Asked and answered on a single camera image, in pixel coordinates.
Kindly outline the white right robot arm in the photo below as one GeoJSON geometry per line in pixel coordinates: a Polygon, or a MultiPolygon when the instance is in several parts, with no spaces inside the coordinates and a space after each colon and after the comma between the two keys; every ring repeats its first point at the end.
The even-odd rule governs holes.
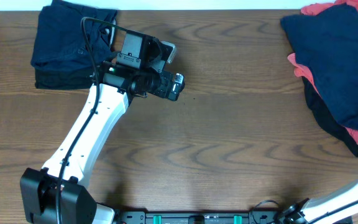
{"type": "Polygon", "coordinates": [[[322,197],[306,198],[279,214],[279,223],[336,223],[358,213],[358,180],[322,197]]]}

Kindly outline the blue denim shorts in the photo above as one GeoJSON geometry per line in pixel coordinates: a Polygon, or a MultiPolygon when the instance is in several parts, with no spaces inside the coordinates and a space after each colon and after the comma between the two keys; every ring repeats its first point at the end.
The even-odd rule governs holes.
{"type": "Polygon", "coordinates": [[[358,12],[348,4],[315,16],[280,21],[296,62],[309,68],[313,83],[336,122],[358,130],[358,12]]]}

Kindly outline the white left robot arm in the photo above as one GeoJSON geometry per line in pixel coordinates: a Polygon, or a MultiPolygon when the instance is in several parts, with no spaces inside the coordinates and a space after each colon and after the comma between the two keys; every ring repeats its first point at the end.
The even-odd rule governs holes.
{"type": "Polygon", "coordinates": [[[96,160],[133,97],[152,94],[176,101],[184,76],[165,71],[164,61],[134,68],[107,59],[98,66],[100,84],[92,85],[79,117],[60,147],[40,170],[28,168],[20,179],[29,223],[113,223],[113,208],[97,203],[87,188],[96,160]]]}

